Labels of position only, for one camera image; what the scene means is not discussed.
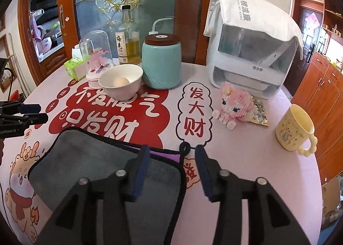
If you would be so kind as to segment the purple grey microfiber towel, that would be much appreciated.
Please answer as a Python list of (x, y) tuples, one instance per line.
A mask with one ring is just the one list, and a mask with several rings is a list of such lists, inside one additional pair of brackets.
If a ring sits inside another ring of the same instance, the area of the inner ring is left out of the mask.
[(171, 244), (186, 191), (182, 144), (150, 148), (141, 195), (124, 198), (126, 163), (141, 146), (65, 129), (29, 170), (52, 211), (37, 244)]

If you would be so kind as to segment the green tissue pack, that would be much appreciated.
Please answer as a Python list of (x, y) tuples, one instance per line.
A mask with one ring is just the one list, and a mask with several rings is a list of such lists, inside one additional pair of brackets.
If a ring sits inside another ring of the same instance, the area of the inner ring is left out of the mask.
[(83, 57), (79, 45), (72, 48), (72, 58), (64, 63), (64, 67), (71, 78), (80, 81), (86, 77), (86, 62), (90, 59), (89, 55)]

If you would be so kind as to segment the pink block cat figure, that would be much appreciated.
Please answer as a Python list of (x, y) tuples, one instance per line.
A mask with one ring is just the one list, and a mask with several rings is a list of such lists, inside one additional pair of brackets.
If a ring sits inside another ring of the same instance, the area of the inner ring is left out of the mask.
[(233, 130), (237, 121), (249, 122), (257, 112), (253, 97), (247, 92), (236, 89), (231, 83), (225, 82), (220, 87), (220, 108), (212, 112), (212, 117), (219, 120), (229, 130)]

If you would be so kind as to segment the small foil snack packet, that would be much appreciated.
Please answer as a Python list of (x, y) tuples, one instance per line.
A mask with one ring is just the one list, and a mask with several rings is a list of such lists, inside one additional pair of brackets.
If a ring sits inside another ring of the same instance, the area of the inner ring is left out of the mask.
[(256, 111), (253, 113), (253, 116), (249, 122), (257, 125), (269, 126), (267, 111), (265, 109), (265, 105), (263, 104), (263, 100), (253, 97), (253, 104), (256, 107)]

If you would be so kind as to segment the white ceramic bowl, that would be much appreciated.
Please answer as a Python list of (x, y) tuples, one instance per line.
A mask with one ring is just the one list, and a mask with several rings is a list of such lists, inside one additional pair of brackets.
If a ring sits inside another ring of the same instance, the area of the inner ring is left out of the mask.
[(110, 98), (128, 101), (138, 92), (143, 73), (139, 65), (117, 65), (105, 71), (98, 83)]

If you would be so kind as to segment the egg in bowl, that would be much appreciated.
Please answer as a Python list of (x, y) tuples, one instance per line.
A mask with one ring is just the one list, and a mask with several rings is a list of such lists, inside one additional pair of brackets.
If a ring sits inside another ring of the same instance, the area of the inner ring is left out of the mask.
[(124, 86), (129, 85), (129, 84), (130, 84), (129, 80), (125, 77), (117, 77), (113, 81), (113, 87), (114, 88), (124, 87)]

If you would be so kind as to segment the glass dome pink flower ornament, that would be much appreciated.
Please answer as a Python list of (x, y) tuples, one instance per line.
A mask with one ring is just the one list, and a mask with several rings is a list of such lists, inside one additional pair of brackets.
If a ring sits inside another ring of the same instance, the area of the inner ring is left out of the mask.
[(80, 39), (79, 47), (88, 86), (92, 89), (101, 88), (99, 77), (114, 66), (107, 33), (102, 30), (90, 31)]

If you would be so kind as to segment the yellow bear mug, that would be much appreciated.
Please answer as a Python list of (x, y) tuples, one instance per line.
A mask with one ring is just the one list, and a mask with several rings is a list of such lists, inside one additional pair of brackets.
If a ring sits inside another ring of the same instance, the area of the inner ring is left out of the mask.
[(317, 137), (314, 124), (308, 113), (297, 104), (291, 104), (275, 127), (279, 144), (287, 151), (298, 151), (299, 155), (309, 157), (317, 150)]

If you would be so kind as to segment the teal jar with brown lid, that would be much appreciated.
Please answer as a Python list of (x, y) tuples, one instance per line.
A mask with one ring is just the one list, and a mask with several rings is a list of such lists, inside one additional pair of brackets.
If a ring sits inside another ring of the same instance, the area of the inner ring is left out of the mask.
[(145, 37), (142, 44), (143, 80), (153, 89), (165, 90), (181, 82), (181, 43), (169, 33), (155, 33)]

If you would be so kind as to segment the white countertop appliance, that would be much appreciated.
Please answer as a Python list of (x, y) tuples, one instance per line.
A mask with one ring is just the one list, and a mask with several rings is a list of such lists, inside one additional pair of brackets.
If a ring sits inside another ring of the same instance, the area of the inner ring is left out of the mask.
[(224, 25), (220, 14), (208, 38), (206, 67), (211, 84), (219, 88), (229, 82), (263, 99), (279, 91), (300, 49), (296, 38), (283, 42), (263, 32)]

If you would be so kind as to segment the glass oil bottle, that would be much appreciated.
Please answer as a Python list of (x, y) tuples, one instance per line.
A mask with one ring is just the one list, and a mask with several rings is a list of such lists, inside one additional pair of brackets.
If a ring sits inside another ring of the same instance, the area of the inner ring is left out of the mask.
[(141, 62), (140, 33), (131, 16), (131, 6), (122, 6), (122, 22), (115, 33), (117, 54), (120, 64)]

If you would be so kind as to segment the cardboard box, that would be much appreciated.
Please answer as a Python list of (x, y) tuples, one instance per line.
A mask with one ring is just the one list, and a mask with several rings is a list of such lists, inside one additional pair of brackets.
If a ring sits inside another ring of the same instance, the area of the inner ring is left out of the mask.
[(321, 229), (328, 228), (342, 216), (342, 187), (341, 176), (337, 176), (322, 186), (322, 225)]

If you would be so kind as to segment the white cloth appliance cover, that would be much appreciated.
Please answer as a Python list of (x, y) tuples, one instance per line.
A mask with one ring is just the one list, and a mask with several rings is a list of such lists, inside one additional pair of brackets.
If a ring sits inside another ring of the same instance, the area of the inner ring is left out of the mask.
[(288, 42), (296, 38), (303, 49), (302, 33), (289, 14), (265, 0), (210, 0), (203, 35), (215, 31), (216, 15), (224, 25), (263, 32), (274, 39)]

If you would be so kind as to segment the wooden wall cabinet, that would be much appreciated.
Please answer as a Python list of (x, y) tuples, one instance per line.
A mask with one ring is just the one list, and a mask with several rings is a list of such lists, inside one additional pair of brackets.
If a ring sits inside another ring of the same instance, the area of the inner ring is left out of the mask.
[(291, 102), (314, 123), (315, 157), (325, 184), (342, 172), (342, 10), (335, 0), (318, 4), (323, 12), (319, 28), (327, 41), (322, 51), (313, 53)]

